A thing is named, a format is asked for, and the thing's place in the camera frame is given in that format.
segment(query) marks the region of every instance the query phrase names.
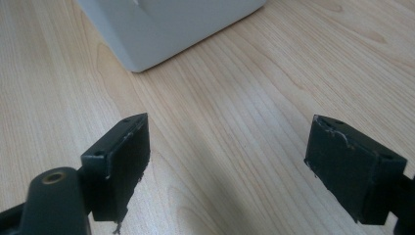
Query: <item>white plastic casing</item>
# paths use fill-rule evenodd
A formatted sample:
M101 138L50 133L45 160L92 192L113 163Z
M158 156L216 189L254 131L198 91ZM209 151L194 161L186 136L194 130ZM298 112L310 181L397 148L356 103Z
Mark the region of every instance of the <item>white plastic casing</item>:
M266 0L78 0L129 71L143 71L249 15Z

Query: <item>screw hole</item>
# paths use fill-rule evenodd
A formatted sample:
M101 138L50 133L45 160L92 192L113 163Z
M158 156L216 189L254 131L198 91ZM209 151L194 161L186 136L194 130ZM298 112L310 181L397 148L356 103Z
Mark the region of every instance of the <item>screw hole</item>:
M103 150L99 150L99 151L97 151L97 152L95 152L95 154L94 154L95 156L103 156L103 155L105 155L105 151L103 151Z
M63 180L65 178L65 174L63 172L53 172L51 174L48 174L42 179L43 184L54 184L58 183L59 181Z
M391 155L382 155L382 158L387 159L387 160L392 160L393 156L391 156Z

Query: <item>black bracket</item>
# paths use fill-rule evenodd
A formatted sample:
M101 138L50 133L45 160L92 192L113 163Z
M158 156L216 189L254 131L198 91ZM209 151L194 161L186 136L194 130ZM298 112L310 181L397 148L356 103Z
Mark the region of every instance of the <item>black bracket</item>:
M383 225L398 217L394 234L415 234L415 180L407 160L346 123L314 116L305 163L354 221Z
M117 123L82 156L82 167L35 177L24 204L0 213L0 235L91 234L87 215L120 223L150 159L147 114Z

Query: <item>wooden table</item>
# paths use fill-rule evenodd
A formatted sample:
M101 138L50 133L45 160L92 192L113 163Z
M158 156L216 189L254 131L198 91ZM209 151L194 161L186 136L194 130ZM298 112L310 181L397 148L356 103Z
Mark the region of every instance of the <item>wooden table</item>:
M1 211L141 113L152 156L122 234L392 234L393 215L355 224L303 158L320 114L403 155L414 175L415 2L268 0L131 73L75 1L0 0Z

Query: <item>light wood surface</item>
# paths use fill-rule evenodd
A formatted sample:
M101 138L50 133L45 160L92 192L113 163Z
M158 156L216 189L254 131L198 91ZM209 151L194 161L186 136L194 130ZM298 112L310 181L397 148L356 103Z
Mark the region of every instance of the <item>light wood surface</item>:
M415 2L268 0L131 73L75 1L0 0L1 211L141 113L152 156L122 234L392 234L392 215L355 224L303 158L320 114L403 155L414 175Z

